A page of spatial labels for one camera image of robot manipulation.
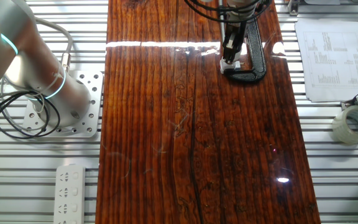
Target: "mounting plate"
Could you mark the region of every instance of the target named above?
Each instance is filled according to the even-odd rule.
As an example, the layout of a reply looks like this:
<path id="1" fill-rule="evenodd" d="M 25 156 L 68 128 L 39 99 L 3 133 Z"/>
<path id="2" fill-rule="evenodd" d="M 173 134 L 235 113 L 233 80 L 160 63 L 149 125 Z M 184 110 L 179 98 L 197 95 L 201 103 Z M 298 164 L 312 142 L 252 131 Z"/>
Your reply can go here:
<path id="1" fill-rule="evenodd" d="M 43 138 L 90 138 L 98 131 L 98 120 L 100 111 L 100 102 L 103 87 L 103 74 L 101 72 L 92 71 L 70 71 L 70 76 L 82 82 L 91 95 L 91 103 L 89 105 L 86 116 L 74 125 L 67 127 L 59 127 L 55 132 Z M 45 124 L 34 110 L 30 100 L 27 102 L 27 108 L 24 115 L 24 127 L 37 129 Z M 46 133 L 54 127 L 47 126 Z M 29 131 L 29 134 L 37 134 L 38 131 Z"/>

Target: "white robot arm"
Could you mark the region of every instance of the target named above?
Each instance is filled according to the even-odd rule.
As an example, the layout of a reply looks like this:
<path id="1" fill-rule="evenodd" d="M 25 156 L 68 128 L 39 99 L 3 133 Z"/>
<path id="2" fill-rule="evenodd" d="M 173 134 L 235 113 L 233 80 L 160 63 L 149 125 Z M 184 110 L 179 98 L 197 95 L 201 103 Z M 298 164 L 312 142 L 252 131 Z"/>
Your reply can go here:
<path id="1" fill-rule="evenodd" d="M 60 126 L 70 126 L 86 115 L 90 93 L 68 74 L 69 54 L 60 63 L 39 35 L 35 20 L 24 0 L 0 0 L 0 80 L 6 76 L 18 90 L 41 93 L 58 109 Z M 33 104 L 37 111 L 44 107 Z M 45 113 L 38 115 L 46 120 Z M 51 113 L 50 125 L 57 120 Z"/>

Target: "white metal plate with holes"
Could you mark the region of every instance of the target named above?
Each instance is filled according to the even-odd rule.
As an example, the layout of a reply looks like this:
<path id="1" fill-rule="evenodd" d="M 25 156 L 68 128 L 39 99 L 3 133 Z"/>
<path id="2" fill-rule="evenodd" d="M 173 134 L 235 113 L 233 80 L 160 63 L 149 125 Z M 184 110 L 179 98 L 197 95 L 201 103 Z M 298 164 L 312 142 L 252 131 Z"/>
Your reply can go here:
<path id="1" fill-rule="evenodd" d="M 91 104 L 87 114 L 76 124 L 67 127 L 59 127 L 55 132 L 44 138 L 90 138 L 98 131 L 98 119 L 100 110 L 100 101 L 103 88 L 103 74 L 93 71 L 70 71 L 71 77 L 82 82 L 91 95 Z M 33 104 L 29 100 L 24 116 L 24 127 L 37 129 L 45 123 L 37 116 Z M 54 127 L 48 125 L 46 133 Z M 31 134 L 37 134 L 37 131 L 30 131 Z"/>
<path id="2" fill-rule="evenodd" d="M 53 224 L 83 224 L 85 167 L 60 166 L 56 170 Z"/>

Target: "cable bundle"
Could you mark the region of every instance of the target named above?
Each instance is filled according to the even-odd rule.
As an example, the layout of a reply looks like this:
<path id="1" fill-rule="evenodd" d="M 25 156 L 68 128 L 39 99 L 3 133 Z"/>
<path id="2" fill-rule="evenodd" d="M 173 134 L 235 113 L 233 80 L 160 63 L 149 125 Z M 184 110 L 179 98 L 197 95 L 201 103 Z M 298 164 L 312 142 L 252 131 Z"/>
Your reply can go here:
<path id="1" fill-rule="evenodd" d="M 240 23 L 240 22 L 247 22 L 247 21 L 253 20 L 256 17 L 260 16 L 261 13 L 263 13 L 272 4 L 272 0 L 254 0 L 250 4 L 248 4 L 246 6 L 242 6 L 242 7 L 226 7 L 226 6 L 209 7 L 209 6 L 205 5 L 205 4 L 200 3 L 198 0 L 185 0 L 185 2 L 187 3 L 187 5 L 189 5 L 189 7 L 192 10 L 197 12 L 199 15 L 201 15 L 201 16 L 207 18 L 207 19 L 210 19 L 212 21 L 224 22 L 224 23 Z M 255 10 L 255 14 L 253 16 L 250 16 L 247 19 L 238 20 L 238 21 L 230 21 L 230 20 L 227 20 L 227 19 L 217 19 L 217 18 L 211 17 L 211 16 L 201 12 L 200 10 L 198 10 L 195 7 L 195 6 L 198 6 L 198 7 L 201 7 L 203 9 L 207 10 L 207 11 L 215 11 L 215 12 L 218 13 L 218 17 L 220 17 L 220 16 L 226 17 L 227 12 L 235 12 L 235 13 L 251 12 L 254 9 L 253 8 L 252 9 L 247 9 L 247 8 L 253 6 L 254 4 L 257 4 L 258 2 L 261 2 L 261 3 L 259 4 L 257 9 Z"/>
<path id="2" fill-rule="evenodd" d="M 41 128 L 39 128 L 40 131 L 37 134 L 28 134 L 28 133 L 24 132 L 24 131 L 30 131 L 30 130 L 28 130 L 27 128 L 23 128 L 22 126 L 18 125 L 15 121 L 13 121 L 13 119 L 9 116 L 9 113 L 6 111 L 6 108 L 10 104 L 12 104 L 15 100 L 19 99 L 20 97 L 22 97 L 24 95 L 30 95 L 31 97 L 34 97 L 42 105 L 42 107 L 43 107 L 42 112 L 44 112 L 46 114 L 47 119 L 45 120 L 45 124 Z M 47 104 L 49 104 L 53 108 L 53 110 L 56 112 L 57 118 L 58 118 L 58 122 L 57 122 L 56 126 L 51 131 L 49 131 L 48 133 L 45 133 L 45 134 L 43 134 L 43 133 L 46 132 L 46 128 L 47 128 L 47 126 L 49 124 L 50 112 L 49 112 L 48 108 L 44 105 L 44 102 L 46 102 Z M 49 134 L 51 134 L 54 131 L 56 131 L 56 129 L 60 125 L 60 114 L 59 114 L 58 110 L 56 109 L 55 105 L 53 105 L 42 94 L 37 93 L 35 91 L 16 91 L 16 92 L 7 93 L 7 94 L 0 94 L 0 114 L 1 113 L 3 114 L 5 119 L 8 121 L 8 123 L 16 131 L 18 131 L 21 134 L 25 135 L 25 137 L 11 135 L 0 126 L 0 131 L 1 132 L 3 132 L 5 135 L 7 135 L 7 136 L 9 136 L 11 138 L 15 138 L 15 139 L 32 139 L 32 138 L 36 138 L 36 137 L 48 136 Z"/>

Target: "blue light ring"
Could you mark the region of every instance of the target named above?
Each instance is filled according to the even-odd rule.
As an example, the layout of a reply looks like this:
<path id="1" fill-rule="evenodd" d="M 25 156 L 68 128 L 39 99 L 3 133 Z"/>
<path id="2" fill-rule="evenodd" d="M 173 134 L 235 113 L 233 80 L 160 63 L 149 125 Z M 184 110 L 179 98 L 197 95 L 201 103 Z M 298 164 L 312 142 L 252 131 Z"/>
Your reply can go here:
<path id="1" fill-rule="evenodd" d="M 3 40 L 5 40 L 5 42 L 7 42 L 15 51 L 16 55 L 19 53 L 19 51 L 17 50 L 17 47 L 13 44 L 13 42 L 11 40 L 9 40 L 4 34 L 1 34 L 1 37 Z"/>
<path id="2" fill-rule="evenodd" d="M 60 90 L 62 90 L 62 88 L 63 88 L 63 86 L 65 85 L 65 82 L 66 82 L 66 71 L 64 70 L 64 72 L 65 72 L 65 76 L 63 77 L 63 82 L 62 82 L 62 84 L 60 85 L 59 89 L 57 89 L 57 90 L 56 90 L 54 93 L 52 93 L 51 95 L 45 97 L 45 99 L 48 100 L 48 99 L 54 97 L 56 94 L 59 93 Z"/>

